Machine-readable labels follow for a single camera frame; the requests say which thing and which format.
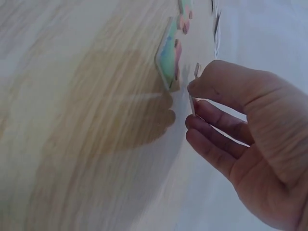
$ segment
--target finger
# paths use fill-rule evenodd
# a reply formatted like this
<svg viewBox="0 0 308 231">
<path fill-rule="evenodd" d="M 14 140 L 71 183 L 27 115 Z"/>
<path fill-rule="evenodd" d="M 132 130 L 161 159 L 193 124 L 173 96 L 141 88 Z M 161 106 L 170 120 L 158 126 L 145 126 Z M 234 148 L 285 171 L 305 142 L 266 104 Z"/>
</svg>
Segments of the finger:
<svg viewBox="0 0 308 231">
<path fill-rule="evenodd" d="M 187 131 L 186 139 L 198 154 L 221 172 L 227 179 L 230 179 L 232 167 L 236 161 L 234 157 L 216 147 L 195 129 L 189 129 Z"/>
<path fill-rule="evenodd" d="M 189 84 L 188 92 L 195 98 L 210 99 L 245 114 L 249 103 L 286 84 L 272 73 L 214 60 Z"/>
<path fill-rule="evenodd" d="M 247 145 L 254 143 L 248 124 L 245 121 L 218 109 L 208 101 L 199 100 L 197 104 L 196 114 L 207 123 Z"/>
<path fill-rule="evenodd" d="M 218 131 L 216 131 L 207 122 L 195 116 L 188 116 L 186 119 L 186 127 L 188 129 L 196 129 L 202 135 L 204 135 L 209 141 L 211 141 L 216 147 L 231 154 L 235 159 L 239 159 L 243 153 L 248 149 L 244 145 L 240 145 L 233 140 L 225 137 Z"/>
</svg>

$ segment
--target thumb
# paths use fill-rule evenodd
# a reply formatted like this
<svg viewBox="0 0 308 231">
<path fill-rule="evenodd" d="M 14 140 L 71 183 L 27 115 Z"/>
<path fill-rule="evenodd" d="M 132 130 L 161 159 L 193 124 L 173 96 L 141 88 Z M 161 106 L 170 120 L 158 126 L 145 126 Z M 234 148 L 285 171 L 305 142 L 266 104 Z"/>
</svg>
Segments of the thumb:
<svg viewBox="0 0 308 231">
<path fill-rule="evenodd" d="M 250 102 L 285 84 L 273 73 L 214 60 L 188 85 L 188 92 L 195 98 L 209 99 L 245 114 Z"/>
</svg>

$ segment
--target white surface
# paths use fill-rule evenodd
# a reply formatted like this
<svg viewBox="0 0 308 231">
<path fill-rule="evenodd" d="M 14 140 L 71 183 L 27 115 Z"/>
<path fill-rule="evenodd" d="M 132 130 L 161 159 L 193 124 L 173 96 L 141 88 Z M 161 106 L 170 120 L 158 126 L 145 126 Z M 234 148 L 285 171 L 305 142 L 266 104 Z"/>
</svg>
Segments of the white surface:
<svg viewBox="0 0 308 231">
<path fill-rule="evenodd" d="M 308 8 L 298 5 L 300 1 L 307 3 L 306 0 L 221 1 L 219 58 L 272 71 L 308 93 Z M 195 156 L 195 171 L 177 231 L 274 230 L 250 214 L 230 183 Z"/>
</svg>

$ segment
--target hand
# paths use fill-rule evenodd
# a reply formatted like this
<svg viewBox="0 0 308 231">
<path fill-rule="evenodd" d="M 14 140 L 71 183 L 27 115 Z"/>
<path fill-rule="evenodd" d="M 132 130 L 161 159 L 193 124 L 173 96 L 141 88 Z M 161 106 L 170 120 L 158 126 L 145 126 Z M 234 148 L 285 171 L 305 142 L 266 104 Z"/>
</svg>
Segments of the hand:
<svg viewBox="0 0 308 231">
<path fill-rule="evenodd" d="M 191 146 L 263 222 L 287 231 L 308 230 L 308 96 L 273 73 L 223 61 L 210 63 L 188 91 L 233 108 L 248 121 L 200 100 L 195 103 L 198 117 L 186 119 Z"/>
</svg>

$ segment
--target light wooden floor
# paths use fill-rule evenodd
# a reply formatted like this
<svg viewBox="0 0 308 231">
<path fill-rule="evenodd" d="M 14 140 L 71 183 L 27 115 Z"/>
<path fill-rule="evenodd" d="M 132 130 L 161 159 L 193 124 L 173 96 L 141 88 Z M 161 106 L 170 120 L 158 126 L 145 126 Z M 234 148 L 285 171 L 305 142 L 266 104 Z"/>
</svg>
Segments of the light wooden floor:
<svg viewBox="0 0 308 231">
<path fill-rule="evenodd" d="M 0 0 L 0 230 L 176 227 L 186 85 L 214 58 L 210 0 L 194 8 L 170 95 L 154 55 L 177 0 Z"/>
</svg>

